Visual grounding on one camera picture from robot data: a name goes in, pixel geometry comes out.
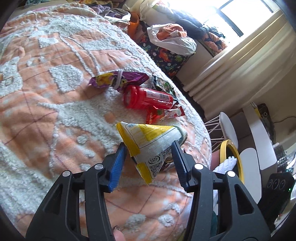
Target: orange bag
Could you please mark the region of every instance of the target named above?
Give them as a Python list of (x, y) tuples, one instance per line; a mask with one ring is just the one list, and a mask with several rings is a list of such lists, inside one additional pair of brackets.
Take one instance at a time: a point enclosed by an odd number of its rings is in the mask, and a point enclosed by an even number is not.
[(130, 25), (128, 26), (128, 35), (131, 39), (134, 39), (137, 27), (139, 25), (139, 16), (135, 12), (130, 12), (131, 20)]

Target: yellow round frame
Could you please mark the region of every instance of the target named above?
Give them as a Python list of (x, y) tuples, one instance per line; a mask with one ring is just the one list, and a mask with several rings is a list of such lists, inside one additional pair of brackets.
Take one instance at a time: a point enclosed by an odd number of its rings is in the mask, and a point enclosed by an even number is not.
[(242, 170), (242, 161), (239, 157), (239, 152), (237, 151), (236, 147), (232, 143), (231, 140), (225, 140), (221, 143), (220, 146), (220, 163), (224, 162), (228, 157), (226, 156), (226, 149), (227, 147), (231, 150), (233, 156), (237, 159), (237, 167), (239, 171), (239, 179), (244, 184), (244, 172)]

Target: red plastic bottle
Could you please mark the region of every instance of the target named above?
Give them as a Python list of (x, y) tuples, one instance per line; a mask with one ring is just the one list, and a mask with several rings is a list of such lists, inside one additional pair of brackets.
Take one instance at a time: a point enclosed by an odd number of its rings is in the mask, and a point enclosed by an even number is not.
[(124, 91), (124, 105), (129, 109), (145, 109), (150, 105), (158, 109), (171, 109), (173, 97), (165, 92), (129, 85)]

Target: yellow and white package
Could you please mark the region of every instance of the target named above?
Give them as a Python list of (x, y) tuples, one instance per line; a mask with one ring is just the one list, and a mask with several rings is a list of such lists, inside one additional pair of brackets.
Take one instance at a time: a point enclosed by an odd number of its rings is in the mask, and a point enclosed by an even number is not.
[(187, 133), (178, 126), (155, 126), (120, 122), (116, 128), (136, 161), (136, 168), (147, 184), (159, 173), (171, 155), (173, 141), (183, 144)]

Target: bed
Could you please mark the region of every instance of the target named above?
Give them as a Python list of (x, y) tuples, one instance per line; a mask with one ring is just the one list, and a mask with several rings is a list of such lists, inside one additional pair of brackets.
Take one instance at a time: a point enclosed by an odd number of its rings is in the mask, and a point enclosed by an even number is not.
[[(182, 126), (188, 133), (182, 147), (210, 166), (210, 138), (197, 112), (145, 51), (86, 5), (16, 16), (2, 29), (0, 43), (0, 200), (22, 235), (64, 170), (85, 171), (114, 153), (122, 141), (117, 122), (145, 123), (145, 111), (126, 109), (122, 94), (89, 86), (93, 76), (122, 69), (169, 81), (185, 116), (158, 124)], [(117, 189), (105, 198), (111, 225), (126, 240), (165, 241), (185, 229), (192, 195), (174, 169), (145, 185), (127, 157)], [(80, 219), (87, 235), (83, 193)]]

